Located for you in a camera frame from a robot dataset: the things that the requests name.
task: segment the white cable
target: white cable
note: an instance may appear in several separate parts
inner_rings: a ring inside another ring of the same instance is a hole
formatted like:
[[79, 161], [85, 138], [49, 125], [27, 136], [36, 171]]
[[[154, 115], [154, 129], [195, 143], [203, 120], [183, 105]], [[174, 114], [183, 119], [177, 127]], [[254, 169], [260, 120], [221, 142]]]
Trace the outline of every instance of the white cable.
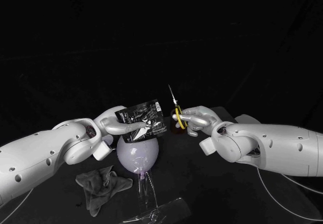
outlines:
[[[262, 178], [261, 178], [261, 173], [260, 173], [260, 169], [257, 168], [257, 171], [258, 171], [258, 175], [260, 175], [260, 179], [261, 179], [261, 183], [262, 183], [262, 185], [264, 185], [264, 181], [262, 181]], [[274, 199], [274, 197], [273, 197], [273, 195], [271, 195], [271, 193], [270, 193], [270, 191], [268, 191], [268, 189], [267, 189], [267, 187], [265, 187], [265, 185], [264, 185], [264, 188], [265, 188], [265, 190], [267, 190], [267, 193], [270, 194], [270, 196], [271, 196], [271, 198]], [[317, 222], [323, 222], [323, 219], [313, 219], [313, 218], [307, 218], [307, 217], [303, 217], [303, 216], [300, 216], [300, 215], [297, 215], [296, 213], [293, 213], [278, 202], [277, 202], [277, 204], [293, 214], [293, 215], [296, 215], [296, 216], [298, 216], [300, 218], [303, 218], [303, 219], [307, 219], [307, 220], [311, 220], [311, 221], [317, 221]]]
[[314, 189], [306, 187], [304, 185], [301, 185], [300, 183], [297, 183], [290, 177], [287, 177], [284, 174], [283, 174], [283, 176], [284, 176], [291, 182], [294, 182], [297, 185], [300, 185], [301, 187], [304, 187], [307, 190], [311, 190], [314, 193], [323, 195], [323, 192], [320, 192], [320, 191], [317, 191], [317, 190], [314, 190]]
[[[23, 204], [25, 200], [27, 199], [29, 194], [27, 194], [27, 196], [25, 197], [25, 199], [23, 199], [23, 201], [22, 201], [20, 205]], [[3, 224], [3, 223], [4, 223], [4, 221], [9, 219], [9, 217], [12, 216], [12, 214], [6, 217], [6, 219], [0, 222], [0, 224]]]

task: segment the balloon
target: balloon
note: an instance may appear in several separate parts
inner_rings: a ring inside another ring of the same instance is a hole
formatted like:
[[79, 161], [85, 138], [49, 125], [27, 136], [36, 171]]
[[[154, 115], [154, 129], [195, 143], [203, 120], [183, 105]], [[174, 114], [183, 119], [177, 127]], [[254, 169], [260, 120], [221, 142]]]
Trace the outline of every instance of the balloon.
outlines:
[[143, 179], [159, 156], [157, 139], [154, 138], [141, 142], [125, 143], [123, 137], [120, 137], [117, 155], [124, 168], [130, 172], [140, 174]]

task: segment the crumpled towel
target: crumpled towel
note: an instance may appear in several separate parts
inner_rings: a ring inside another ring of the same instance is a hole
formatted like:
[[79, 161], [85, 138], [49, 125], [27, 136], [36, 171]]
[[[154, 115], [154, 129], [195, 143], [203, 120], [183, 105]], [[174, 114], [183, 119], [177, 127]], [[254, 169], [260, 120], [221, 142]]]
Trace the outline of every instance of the crumpled towel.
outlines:
[[92, 217], [100, 213], [101, 206], [117, 192], [133, 186], [133, 180], [118, 177], [111, 171], [112, 166], [76, 175], [76, 183], [84, 187], [87, 210]]

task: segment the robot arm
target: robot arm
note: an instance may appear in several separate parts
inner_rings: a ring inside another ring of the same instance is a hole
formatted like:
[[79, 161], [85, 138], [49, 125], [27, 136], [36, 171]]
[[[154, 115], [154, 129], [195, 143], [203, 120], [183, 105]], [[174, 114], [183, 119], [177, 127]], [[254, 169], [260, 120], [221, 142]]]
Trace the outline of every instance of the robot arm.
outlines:
[[208, 111], [206, 117], [192, 112], [206, 109], [203, 106], [189, 108], [180, 116], [192, 127], [190, 136], [206, 127], [203, 132], [211, 137], [200, 142], [206, 155], [218, 151], [228, 162], [286, 175], [323, 176], [323, 134], [288, 125], [222, 122], [213, 111]]
[[124, 108], [108, 109], [95, 120], [68, 120], [0, 147], [0, 206], [43, 183], [63, 163], [76, 164], [91, 155], [102, 160], [112, 151], [105, 135], [146, 127], [144, 122], [118, 123], [114, 112]]

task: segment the black tabletop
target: black tabletop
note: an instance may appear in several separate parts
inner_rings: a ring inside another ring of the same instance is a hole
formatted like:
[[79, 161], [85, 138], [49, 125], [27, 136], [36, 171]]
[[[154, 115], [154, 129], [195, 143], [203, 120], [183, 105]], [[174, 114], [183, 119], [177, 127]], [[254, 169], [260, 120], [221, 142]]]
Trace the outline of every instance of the black tabletop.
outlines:
[[[235, 122], [222, 107], [212, 109], [224, 121]], [[270, 198], [255, 167], [229, 163], [218, 153], [205, 155], [199, 142], [206, 138], [202, 132], [192, 137], [170, 131], [159, 138], [159, 158], [151, 167], [159, 205], [182, 198], [192, 212], [185, 223], [311, 223], [293, 216]], [[91, 217], [75, 177], [111, 165], [117, 175], [131, 178], [134, 184]], [[271, 182], [278, 174], [268, 173], [265, 181]], [[102, 161], [89, 157], [79, 164], [63, 164], [56, 175], [35, 188], [6, 223], [117, 224], [140, 213], [137, 183], [137, 175], [120, 164], [115, 151]]]

